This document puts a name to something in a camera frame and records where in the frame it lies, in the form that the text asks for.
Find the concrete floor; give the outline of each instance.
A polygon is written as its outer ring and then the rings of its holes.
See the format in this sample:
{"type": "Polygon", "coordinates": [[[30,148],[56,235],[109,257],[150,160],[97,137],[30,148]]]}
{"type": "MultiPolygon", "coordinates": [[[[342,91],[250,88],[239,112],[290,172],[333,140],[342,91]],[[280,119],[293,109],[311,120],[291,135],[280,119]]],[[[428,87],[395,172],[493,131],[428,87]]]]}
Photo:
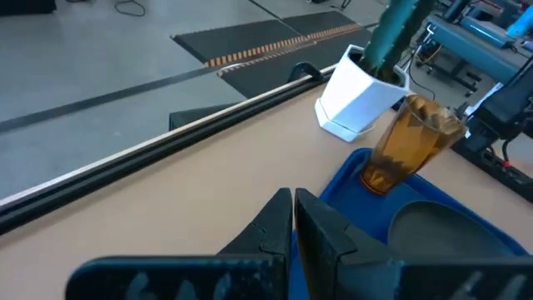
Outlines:
{"type": "MultiPolygon", "coordinates": [[[[446,50],[441,51],[443,54],[437,58],[436,62],[439,64],[439,66],[451,70],[453,66],[455,66],[455,63],[458,63],[459,59],[453,55],[453,53],[448,53],[446,50]]],[[[423,87],[430,88],[436,95],[436,101],[446,106],[459,107],[463,102],[469,102],[471,104],[476,103],[496,84],[490,77],[477,71],[472,66],[467,66],[460,73],[460,76],[465,78],[466,71],[468,70],[479,75],[482,79],[477,86],[477,92],[472,94],[470,97],[465,97],[465,94],[468,91],[465,87],[437,71],[427,75],[427,70],[427,66],[418,68],[413,65],[411,66],[411,77],[423,87]]],[[[415,93],[419,93],[420,95],[424,95],[428,98],[431,97],[430,92],[416,85],[412,80],[410,88],[415,93]]]]}
{"type": "MultiPolygon", "coordinates": [[[[245,0],[140,1],[147,9],[140,18],[118,14],[114,1],[104,0],[57,0],[51,15],[0,17],[0,122],[201,68],[169,38],[172,34],[273,18],[245,0]]],[[[281,18],[329,11],[341,2],[256,1],[281,18]]],[[[386,0],[353,0],[344,13],[367,25],[377,22],[385,5],[386,0]]],[[[453,83],[412,71],[439,102],[465,101],[464,90],[453,83]]],[[[168,113],[241,100],[240,93],[208,74],[0,132],[0,198],[164,133],[168,113]]]]}

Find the table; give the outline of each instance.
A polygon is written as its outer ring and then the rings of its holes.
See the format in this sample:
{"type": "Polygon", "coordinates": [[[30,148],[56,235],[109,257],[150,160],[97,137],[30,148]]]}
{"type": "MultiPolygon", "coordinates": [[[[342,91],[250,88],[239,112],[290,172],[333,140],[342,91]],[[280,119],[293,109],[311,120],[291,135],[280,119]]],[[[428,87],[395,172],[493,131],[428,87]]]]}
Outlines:
{"type": "MultiPolygon", "coordinates": [[[[1,236],[0,298],[60,299],[70,273],[96,257],[216,253],[278,188],[319,194],[346,157],[356,148],[372,147],[394,116],[386,112],[364,138],[343,142],[318,126],[313,106],[323,88],[1,236]]],[[[187,133],[261,100],[247,100],[158,138],[187,133]]],[[[523,198],[451,150],[420,174],[533,251],[533,208],[523,198]]]]}

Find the black cable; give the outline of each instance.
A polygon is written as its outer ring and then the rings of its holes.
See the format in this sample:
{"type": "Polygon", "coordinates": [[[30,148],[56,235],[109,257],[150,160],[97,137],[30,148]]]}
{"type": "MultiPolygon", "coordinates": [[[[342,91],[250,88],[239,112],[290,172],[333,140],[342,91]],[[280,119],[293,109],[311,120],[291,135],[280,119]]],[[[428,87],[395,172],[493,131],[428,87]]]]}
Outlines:
{"type": "Polygon", "coordinates": [[[503,142],[501,145],[501,152],[503,153],[503,160],[508,163],[509,162],[509,155],[507,154],[507,146],[509,146],[509,143],[512,141],[512,139],[507,139],[503,142]]]}
{"type": "Polygon", "coordinates": [[[495,165],[496,165],[496,152],[494,151],[494,148],[492,146],[489,146],[487,148],[489,150],[489,152],[491,153],[491,159],[489,160],[489,163],[491,163],[491,168],[493,168],[495,165]]]}
{"type": "Polygon", "coordinates": [[[135,0],[119,0],[119,1],[116,1],[115,2],[115,10],[118,13],[121,13],[121,14],[124,14],[124,15],[127,15],[127,16],[132,16],[132,17],[142,17],[142,16],[144,16],[147,13],[147,10],[144,8],[144,6],[142,4],[140,4],[139,2],[135,1],[135,0]],[[119,8],[122,5],[129,4],[129,3],[139,7],[141,9],[141,12],[140,13],[127,12],[127,11],[123,11],[123,10],[121,10],[119,8]]]}
{"type": "Polygon", "coordinates": [[[416,52],[413,53],[413,54],[411,55],[411,64],[410,64],[409,67],[407,68],[407,72],[408,72],[408,74],[409,74],[409,77],[411,78],[411,80],[413,81],[414,84],[416,84],[417,86],[419,86],[419,87],[425,89],[427,92],[431,93],[431,95],[432,95],[432,96],[431,96],[431,99],[432,99],[433,101],[435,101],[435,97],[436,97],[436,96],[435,96],[435,92],[433,92],[433,91],[430,90],[429,88],[424,87],[423,85],[421,85],[421,84],[419,84],[418,82],[416,82],[416,80],[413,78],[413,75],[411,74],[411,69],[413,68],[412,66],[413,66],[413,62],[414,62],[414,58],[415,58],[415,54],[416,54],[416,52]]]}
{"type": "Polygon", "coordinates": [[[299,36],[303,36],[305,37],[306,34],[304,34],[303,32],[300,32],[298,30],[296,30],[295,28],[293,28],[292,26],[290,26],[289,24],[287,24],[280,16],[276,15],[275,13],[273,13],[272,11],[270,11],[268,8],[262,6],[261,4],[259,4],[258,2],[256,2],[255,0],[248,0],[248,2],[252,3],[253,5],[257,6],[258,8],[260,8],[261,10],[263,10],[265,13],[268,13],[269,15],[273,16],[278,22],[280,22],[281,24],[285,25],[287,28],[291,29],[294,33],[298,34],[299,36]]]}
{"type": "Polygon", "coordinates": [[[330,8],[337,8],[338,10],[340,10],[341,12],[344,11],[345,8],[348,7],[348,5],[350,5],[351,3],[351,0],[342,0],[342,4],[340,7],[338,6],[335,6],[335,5],[331,5],[330,8]]]}
{"type": "MultiPolygon", "coordinates": [[[[410,54],[407,53],[404,57],[400,58],[400,62],[403,61],[404,59],[408,58],[409,56],[410,56],[410,54]]],[[[408,58],[406,61],[404,61],[404,62],[402,63],[402,65],[400,66],[400,69],[405,68],[406,65],[407,65],[407,63],[409,63],[410,60],[411,60],[411,59],[408,58]]]]}
{"type": "MultiPolygon", "coordinates": [[[[84,2],[91,2],[92,0],[65,0],[65,1],[68,2],[68,3],[84,3],[84,2]]],[[[117,1],[117,2],[115,2],[115,10],[117,11],[117,13],[121,13],[121,14],[124,14],[124,15],[127,15],[127,16],[132,16],[132,17],[142,17],[142,16],[147,14],[147,10],[144,8],[144,6],[142,4],[140,4],[139,2],[135,1],[135,0],[120,0],[120,1],[117,1]],[[119,8],[121,5],[129,4],[129,3],[139,7],[141,9],[141,11],[139,13],[126,12],[126,11],[123,11],[123,10],[121,10],[119,8]]]]}

